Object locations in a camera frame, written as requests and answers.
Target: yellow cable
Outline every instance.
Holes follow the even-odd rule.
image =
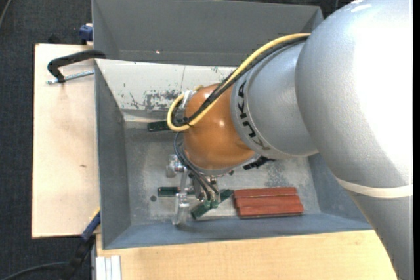
[[[275,40],[270,41],[269,43],[263,45],[262,47],[258,48],[255,52],[253,52],[251,55],[247,57],[245,61],[243,61],[239,67],[236,68],[236,70],[233,72],[232,76],[226,81],[226,83],[220,88],[224,88],[229,82],[233,81],[241,71],[243,71],[252,61],[254,61],[258,56],[260,56],[262,53],[267,51],[268,49],[275,47],[276,45],[287,42],[293,39],[297,39],[299,37],[306,37],[309,36],[309,33],[298,33],[298,34],[291,34],[286,35],[283,37],[279,37]],[[197,117],[195,117],[193,120],[191,120],[188,124],[185,124],[183,126],[175,126],[172,123],[172,113],[175,107],[178,105],[178,103],[184,98],[184,94],[181,94],[178,98],[174,100],[174,102],[171,104],[171,107],[169,108],[168,114],[167,114],[167,124],[168,127],[175,131],[175,132],[182,132],[184,130],[188,130],[191,126],[194,126],[196,123],[198,123],[205,114],[216,104],[217,100],[219,100],[220,97],[217,97],[209,106],[207,106]]]

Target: metal rod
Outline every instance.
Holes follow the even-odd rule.
[[[64,76],[64,80],[65,81],[69,81],[70,79],[76,79],[76,78],[80,78],[80,77],[84,77],[84,76],[89,76],[89,75],[93,75],[95,73],[94,70],[89,70],[89,71],[84,71],[83,73],[75,73],[73,75],[69,75],[69,76]],[[55,84],[58,83],[58,79],[49,79],[47,81],[47,84]]]

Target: red wooden block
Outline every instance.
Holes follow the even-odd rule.
[[[303,205],[267,205],[263,207],[238,208],[238,216],[241,218],[273,217],[273,216],[296,216],[303,213]]]
[[[239,197],[235,199],[236,208],[241,207],[263,207],[265,205],[290,205],[299,204],[301,200],[298,195],[266,196],[266,197]]]
[[[239,197],[266,197],[266,196],[285,196],[296,195],[295,187],[276,187],[276,188],[261,188],[261,189],[241,189],[234,191],[234,198]]]

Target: green object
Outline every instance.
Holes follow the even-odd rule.
[[[230,196],[232,196],[233,191],[230,189],[226,189],[220,193],[220,203],[227,200]],[[217,202],[215,199],[212,201],[204,201],[202,204],[196,206],[191,211],[191,216],[193,219],[200,218],[203,216],[206,212],[208,212],[210,209],[215,209],[219,206],[219,202]]]
[[[159,187],[157,196],[159,197],[175,197],[179,193],[179,187]],[[194,191],[189,191],[187,195],[194,195]]]
[[[152,121],[151,123],[147,124],[147,131],[149,132],[161,132],[164,130],[171,130],[166,120]]]

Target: wooden table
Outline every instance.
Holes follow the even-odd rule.
[[[50,60],[87,48],[35,48],[33,238],[78,235],[99,206],[93,77],[45,83]],[[98,256],[121,256],[123,280],[396,279],[373,230],[118,250],[102,250],[97,238]]]

